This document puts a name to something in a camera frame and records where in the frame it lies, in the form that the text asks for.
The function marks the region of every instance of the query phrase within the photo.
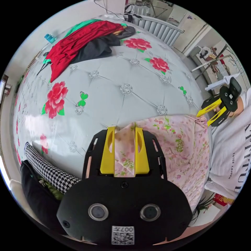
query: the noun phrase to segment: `green butterfly print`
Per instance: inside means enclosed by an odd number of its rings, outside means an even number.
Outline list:
[[[88,94],[84,92],[80,92],[81,100],[77,103],[77,106],[85,106],[86,102],[85,100],[88,98]]]
[[[179,89],[182,90],[183,91],[183,95],[186,96],[186,90],[184,90],[184,87],[180,86]]]

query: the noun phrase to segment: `cable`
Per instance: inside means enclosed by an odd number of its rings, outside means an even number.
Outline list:
[[[105,6],[105,0],[103,0],[104,1],[104,7],[105,7],[105,10],[106,10],[106,13],[107,13],[107,9],[106,9],[106,6]]]
[[[98,6],[100,6],[101,8],[103,8],[103,9],[105,9],[106,10],[106,13],[107,13],[107,11],[109,11],[109,12],[111,12],[112,14],[114,14],[114,15],[116,15],[115,13],[113,13],[112,11],[110,11],[110,10],[107,10],[106,8],[104,8],[103,6],[101,6],[101,5],[99,5],[98,3],[96,3],[96,1],[94,0],[94,3],[95,4],[97,4]]]

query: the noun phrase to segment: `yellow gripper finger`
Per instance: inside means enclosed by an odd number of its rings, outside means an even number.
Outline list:
[[[207,112],[210,112],[211,110],[213,110],[214,108],[216,108],[217,106],[219,106],[221,104],[221,99],[217,99],[216,101],[214,101],[212,104],[208,105],[207,107],[205,107],[202,110],[199,110],[198,114],[196,115],[196,117],[200,117],[202,115],[204,115]]]
[[[224,106],[217,114],[215,114],[208,122],[207,126],[210,126],[215,120],[217,120],[225,111],[227,108]]]
[[[135,127],[135,161],[134,175],[148,174],[149,164],[146,154],[146,146],[144,141],[143,129]]]
[[[115,170],[114,142],[115,142],[115,127],[108,127],[100,166],[100,172],[102,174],[114,174]],[[112,152],[110,152],[109,150],[111,144],[112,144]]]

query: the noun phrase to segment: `screw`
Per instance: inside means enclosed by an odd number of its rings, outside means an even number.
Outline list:
[[[122,188],[128,188],[128,187],[129,187],[129,184],[128,184],[126,181],[123,181],[123,182],[121,183],[121,187],[122,187]]]
[[[66,228],[69,228],[70,227],[70,223],[67,222],[66,220],[63,220],[63,226],[66,227]]]

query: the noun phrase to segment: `houndstooth fabric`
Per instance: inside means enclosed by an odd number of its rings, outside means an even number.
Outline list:
[[[72,185],[80,181],[79,178],[54,167],[29,143],[25,144],[24,154],[35,172],[63,194],[65,194]]]

